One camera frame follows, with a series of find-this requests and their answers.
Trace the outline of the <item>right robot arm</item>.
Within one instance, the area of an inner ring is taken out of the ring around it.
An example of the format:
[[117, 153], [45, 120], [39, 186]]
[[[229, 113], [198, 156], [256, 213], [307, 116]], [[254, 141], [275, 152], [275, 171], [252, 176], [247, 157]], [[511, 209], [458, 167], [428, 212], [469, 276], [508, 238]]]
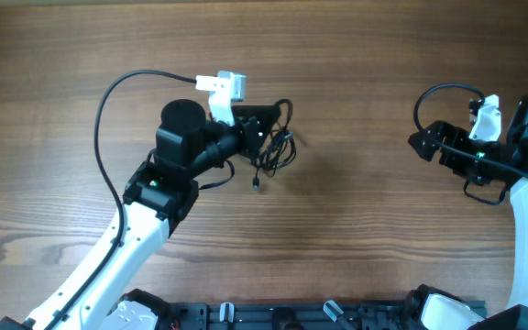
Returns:
[[508, 199], [515, 220], [515, 254], [511, 295], [504, 311], [480, 317], [464, 302], [443, 293], [429, 293], [415, 311], [417, 324], [426, 329], [528, 329], [528, 95], [521, 98], [505, 142], [501, 134], [499, 98], [470, 105], [472, 128], [444, 121], [419, 127], [408, 142], [424, 160], [441, 154], [440, 164], [484, 186], [503, 182], [501, 199]]

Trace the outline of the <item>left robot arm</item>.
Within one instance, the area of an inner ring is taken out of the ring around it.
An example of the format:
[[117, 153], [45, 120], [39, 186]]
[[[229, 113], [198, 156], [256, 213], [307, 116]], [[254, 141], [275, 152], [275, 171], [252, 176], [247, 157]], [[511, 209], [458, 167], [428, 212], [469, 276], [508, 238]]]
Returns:
[[152, 306], [151, 295], [127, 291], [143, 264], [171, 237], [202, 190], [196, 178], [241, 155], [259, 164], [268, 135], [283, 143], [292, 133], [277, 123], [291, 116], [292, 102], [234, 105], [232, 122], [208, 119], [195, 101], [164, 106], [156, 147], [127, 182], [114, 219], [77, 269], [23, 321], [8, 316], [0, 329], [153, 329], [169, 305]]

